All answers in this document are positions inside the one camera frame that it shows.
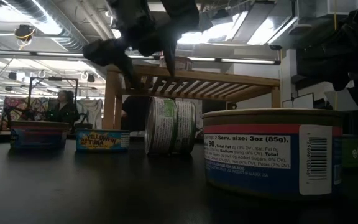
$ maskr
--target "woman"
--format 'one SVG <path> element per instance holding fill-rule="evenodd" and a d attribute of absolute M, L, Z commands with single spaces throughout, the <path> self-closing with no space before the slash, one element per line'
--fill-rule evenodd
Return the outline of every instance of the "woman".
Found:
<path fill-rule="evenodd" d="M 62 90 L 59 92 L 57 100 L 58 104 L 52 109 L 49 121 L 68 123 L 72 127 L 74 122 L 80 118 L 74 104 L 74 93 Z"/>

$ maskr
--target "tuna can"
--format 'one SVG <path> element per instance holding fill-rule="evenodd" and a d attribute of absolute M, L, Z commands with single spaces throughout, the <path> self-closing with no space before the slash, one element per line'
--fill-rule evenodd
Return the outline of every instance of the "tuna can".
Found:
<path fill-rule="evenodd" d="M 76 130 L 77 151 L 124 152 L 129 149 L 130 131 L 121 130 Z"/>
<path fill-rule="evenodd" d="M 178 111 L 178 131 L 172 152 L 191 153 L 196 136 L 196 106 L 192 102 L 176 101 Z"/>
<path fill-rule="evenodd" d="M 256 109 L 203 115 L 207 181 L 284 200 L 336 195 L 342 115 L 330 110 Z"/>
<path fill-rule="evenodd" d="M 68 123 L 12 121 L 11 149 L 61 149 L 68 128 Z"/>
<path fill-rule="evenodd" d="M 358 136 L 344 134 L 342 136 L 343 168 L 358 168 Z"/>
<path fill-rule="evenodd" d="M 145 125 L 146 154 L 167 154 L 175 147 L 178 111 L 174 100 L 153 97 Z"/>

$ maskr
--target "robotic arm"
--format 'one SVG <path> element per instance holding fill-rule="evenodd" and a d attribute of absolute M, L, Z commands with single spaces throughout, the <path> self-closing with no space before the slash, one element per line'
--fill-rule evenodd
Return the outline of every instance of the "robotic arm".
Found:
<path fill-rule="evenodd" d="M 132 60 L 125 50 L 132 47 L 143 56 L 162 51 L 168 71 L 174 76 L 177 40 L 185 32 L 198 28 L 199 12 L 195 0 L 162 0 L 170 20 L 159 24 L 150 14 L 147 0 L 108 0 L 108 4 L 115 18 L 112 28 L 118 29 L 121 37 L 90 43 L 83 48 L 84 57 L 101 66 L 114 64 L 133 87 L 140 88 Z"/>

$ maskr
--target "stacked cans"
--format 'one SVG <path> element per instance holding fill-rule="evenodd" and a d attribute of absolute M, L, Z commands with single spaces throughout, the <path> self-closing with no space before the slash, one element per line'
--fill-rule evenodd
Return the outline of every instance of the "stacked cans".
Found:
<path fill-rule="evenodd" d="M 147 154 L 191 153 L 196 108 L 191 102 L 152 98 L 145 125 Z"/>

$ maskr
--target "person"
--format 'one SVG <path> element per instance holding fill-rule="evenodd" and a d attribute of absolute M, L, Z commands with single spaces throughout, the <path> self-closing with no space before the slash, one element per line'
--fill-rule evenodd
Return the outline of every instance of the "person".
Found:
<path fill-rule="evenodd" d="M 144 131 L 150 106 L 149 96 L 128 96 L 122 104 L 121 129 Z"/>
<path fill-rule="evenodd" d="M 74 93 L 62 90 L 59 92 L 57 100 L 58 104 L 51 110 L 48 120 L 68 123 L 72 127 L 74 122 L 80 118 L 77 107 L 74 104 Z"/>

